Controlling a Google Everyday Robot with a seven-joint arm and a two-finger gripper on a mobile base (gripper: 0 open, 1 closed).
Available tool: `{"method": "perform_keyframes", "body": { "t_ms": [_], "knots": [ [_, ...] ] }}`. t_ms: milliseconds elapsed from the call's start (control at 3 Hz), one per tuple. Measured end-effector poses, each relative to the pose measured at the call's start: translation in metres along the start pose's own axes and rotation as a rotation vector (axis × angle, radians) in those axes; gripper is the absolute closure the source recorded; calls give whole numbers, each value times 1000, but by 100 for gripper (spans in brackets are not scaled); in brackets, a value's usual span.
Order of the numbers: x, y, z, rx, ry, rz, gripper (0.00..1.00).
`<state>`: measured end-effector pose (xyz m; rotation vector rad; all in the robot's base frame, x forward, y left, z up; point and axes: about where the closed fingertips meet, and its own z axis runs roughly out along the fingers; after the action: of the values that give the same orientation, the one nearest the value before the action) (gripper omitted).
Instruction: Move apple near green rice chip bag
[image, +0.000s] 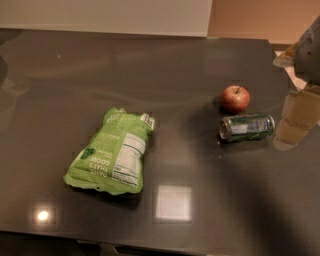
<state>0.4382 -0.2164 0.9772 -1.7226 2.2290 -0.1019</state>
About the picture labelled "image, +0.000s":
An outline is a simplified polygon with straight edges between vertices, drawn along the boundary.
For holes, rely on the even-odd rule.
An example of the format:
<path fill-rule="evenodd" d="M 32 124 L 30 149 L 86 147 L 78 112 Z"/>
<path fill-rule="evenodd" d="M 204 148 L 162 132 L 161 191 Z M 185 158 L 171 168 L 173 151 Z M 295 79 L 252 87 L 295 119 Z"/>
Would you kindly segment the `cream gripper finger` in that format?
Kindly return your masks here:
<path fill-rule="evenodd" d="M 290 45 L 279 56 L 276 56 L 273 60 L 273 65 L 280 68 L 288 68 L 294 66 L 295 55 L 297 50 L 297 43 Z"/>
<path fill-rule="evenodd" d="M 320 122 L 320 86 L 308 83 L 302 90 L 287 95 L 273 145 L 280 151 L 297 146 Z"/>

